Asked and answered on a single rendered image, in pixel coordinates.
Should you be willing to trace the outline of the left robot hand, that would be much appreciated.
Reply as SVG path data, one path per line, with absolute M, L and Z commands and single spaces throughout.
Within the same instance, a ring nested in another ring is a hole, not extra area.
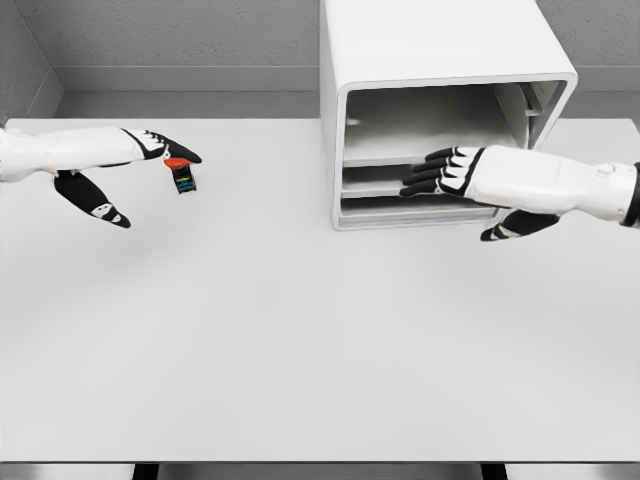
M 151 130 L 97 127 L 66 130 L 46 139 L 45 168 L 54 174 L 54 188 L 63 198 L 91 217 L 121 228 L 131 222 L 83 172 L 137 161 L 184 158 L 191 165 L 202 159 L 169 137 Z

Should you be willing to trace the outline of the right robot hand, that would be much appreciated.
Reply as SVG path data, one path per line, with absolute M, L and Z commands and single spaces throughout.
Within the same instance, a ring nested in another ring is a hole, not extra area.
M 519 148 L 451 147 L 424 157 L 399 194 L 444 194 L 509 212 L 485 229 L 483 242 L 514 239 L 556 225 L 579 205 L 580 164 Z

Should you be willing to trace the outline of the red-capped black load switch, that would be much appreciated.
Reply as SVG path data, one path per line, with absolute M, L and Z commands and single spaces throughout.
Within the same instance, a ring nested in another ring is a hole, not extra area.
M 168 158 L 164 164 L 170 169 L 174 185 L 179 194 L 197 190 L 195 178 L 191 171 L 191 163 L 184 158 Z

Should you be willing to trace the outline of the white cabinet drawer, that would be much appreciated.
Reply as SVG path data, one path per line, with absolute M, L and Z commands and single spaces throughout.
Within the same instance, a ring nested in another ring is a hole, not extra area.
M 489 125 L 362 121 L 345 133 L 344 166 L 415 164 L 428 153 L 452 146 L 513 146 L 515 141 L 503 121 Z
M 340 219 L 345 224 L 414 223 L 487 219 L 496 208 L 448 195 L 344 199 Z
M 342 172 L 342 199 L 397 197 L 409 177 L 411 165 L 345 168 Z

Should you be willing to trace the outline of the white tabletop storage cabinet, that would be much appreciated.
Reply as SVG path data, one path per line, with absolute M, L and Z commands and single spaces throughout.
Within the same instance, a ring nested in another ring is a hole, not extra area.
M 578 75 L 536 0 L 321 0 L 320 116 L 336 229 L 345 133 L 362 121 L 489 125 L 537 150 Z

